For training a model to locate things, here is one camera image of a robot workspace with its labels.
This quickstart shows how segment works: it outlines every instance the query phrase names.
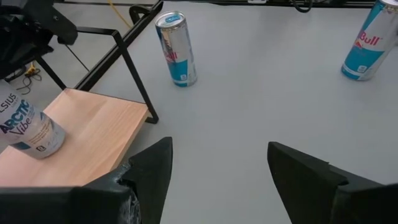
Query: silver and blue can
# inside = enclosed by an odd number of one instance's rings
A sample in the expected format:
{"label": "silver and blue can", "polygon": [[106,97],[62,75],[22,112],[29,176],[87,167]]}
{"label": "silver and blue can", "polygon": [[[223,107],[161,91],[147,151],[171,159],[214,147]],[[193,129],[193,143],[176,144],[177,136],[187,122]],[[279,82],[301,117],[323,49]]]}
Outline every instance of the silver and blue can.
{"label": "silver and blue can", "polygon": [[377,0],[341,71],[354,80],[369,80],[397,42],[398,2]]}
{"label": "silver and blue can", "polygon": [[155,19],[155,26],[173,82],[193,85],[197,71],[185,16],[178,11],[165,12]]}

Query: yellow cable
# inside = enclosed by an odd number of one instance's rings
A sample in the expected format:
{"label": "yellow cable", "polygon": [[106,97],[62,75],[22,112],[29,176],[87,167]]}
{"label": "yellow cable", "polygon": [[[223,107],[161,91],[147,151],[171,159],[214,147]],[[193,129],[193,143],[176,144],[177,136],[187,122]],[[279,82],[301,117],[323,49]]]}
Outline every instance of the yellow cable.
{"label": "yellow cable", "polygon": [[108,3],[111,5],[112,9],[116,12],[119,18],[125,23],[125,25],[128,26],[128,28],[131,28],[130,24],[123,18],[120,12],[115,8],[115,6],[112,3],[112,0],[108,0]]}
{"label": "yellow cable", "polygon": [[30,75],[31,73],[34,73],[35,71],[36,71],[36,67],[32,62],[32,63],[30,63],[30,67],[27,69],[26,74]]}

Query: energy drink can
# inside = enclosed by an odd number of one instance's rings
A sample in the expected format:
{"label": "energy drink can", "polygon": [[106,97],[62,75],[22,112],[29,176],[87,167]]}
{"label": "energy drink can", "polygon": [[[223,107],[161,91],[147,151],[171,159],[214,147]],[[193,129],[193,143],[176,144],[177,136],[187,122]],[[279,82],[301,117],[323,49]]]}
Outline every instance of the energy drink can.
{"label": "energy drink can", "polygon": [[55,153],[65,131],[43,111],[0,80],[0,139],[21,152],[41,159]]}
{"label": "energy drink can", "polygon": [[369,80],[397,42],[398,2],[378,0],[365,20],[341,71],[354,80]]}
{"label": "energy drink can", "polygon": [[177,86],[191,86],[197,80],[187,20],[178,11],[165,12],[155,20],[156,31]]}

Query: black metal stand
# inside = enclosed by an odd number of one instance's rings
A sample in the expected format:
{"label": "black metal stand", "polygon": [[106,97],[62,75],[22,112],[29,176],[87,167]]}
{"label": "black metal stand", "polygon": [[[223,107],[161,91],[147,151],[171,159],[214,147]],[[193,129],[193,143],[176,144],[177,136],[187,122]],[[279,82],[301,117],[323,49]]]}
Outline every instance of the black metal stand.
{"label": "black metal stand", "polygon": [[128,69],[130,70],[132,78],[136,82],[138,90],[140,91],[142,98],[144,99],[145,104],[148,106],[148,110],[149,110],[150,114],[152,115],[151,118],[146,119],[146,122],[156,124],[159,120],[159,117],[155,111],[154,106],[152,105],[152,102],[149,99],[149,96],[147,94],[147,91],[145,90],[144,84],[142,84],[141,78],[138,75],[136,67],[134,66],[134,63],[131,60],[130,54],[127,51],[127,46],[124,43],[119,31],[114,30],[114,29],[102,29],[102,28],[92,28],[92,27],[77,27],[77,31],[86,33],[86,34],[111,35],[113,37],[114,41],[116,42],[116,45],[118,46],[117,50],[120,51],[121,55],[123,56],[124,61],[126,62]]}
{"label": "black metal stand", "polygon": [[62,82],[60,77],[55,74],[55,72],[51,69],[50,65],[48,65],[47,62],[42,57],[37,57],[36,62],[39,63],[39,65],[47,72],[48,75],[54,80],[54,82],[62,89],[66,89],[66,85]]}
{"label": "black metal stand", "polygon": [[[162,1],[159,1],[157,4],[153,5],[152,8],[147,8],[142,5],[131,6],[129,13],[134,23],[134,27],[130,29],[123,38],[121,37],[120,33],[114,29],[77,27],[77,31],[82,33],[111,35],[115,40],[116,45],[87,73],[87,75],[85,75],[85,77],[77,84],[75,88],[77,90],[89,91],[108,70],[108,68],[119,58],[120,55],[122,55],[134,81],[137,84],[138,90],[140,91],[142,98],[144,99],[145,104],[152,115],[152,117],[146,119],[146,122],[156,124],[159,121],[159,117],[149,99],[136,67],[131,60],[129,52],[127,51],[127,46],[131,44],[131,42],[141,33],[141,31],[144,30],[149,22],[153,20],[157,13],[160,12],[162,6]],[[55,72],[43,60],[42,57],[36,58],[36,61],[43,67],[43,69],[62,90],[66,89],[67,86],[61,81],[61,79],[57,76],[57,74],[55,74]]]}

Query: white table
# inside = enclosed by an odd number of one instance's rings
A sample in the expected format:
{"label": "white table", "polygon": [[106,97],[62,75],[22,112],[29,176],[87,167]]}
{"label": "white table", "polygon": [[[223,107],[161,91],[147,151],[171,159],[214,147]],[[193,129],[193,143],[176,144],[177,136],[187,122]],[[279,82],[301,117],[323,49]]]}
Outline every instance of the white table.
{"label": "white table", "polygon": [[[398,50],[368,82],[340,73],[369,9],[165,2],[170,10],[187,17],[194,86],[172,83],[153,23],[129,48],[160,121],[145,124],[127,154],[174,139],[162,224],[290,223],[269,141],[398,182]],[[92,91],[141,100],[122,59]]]}

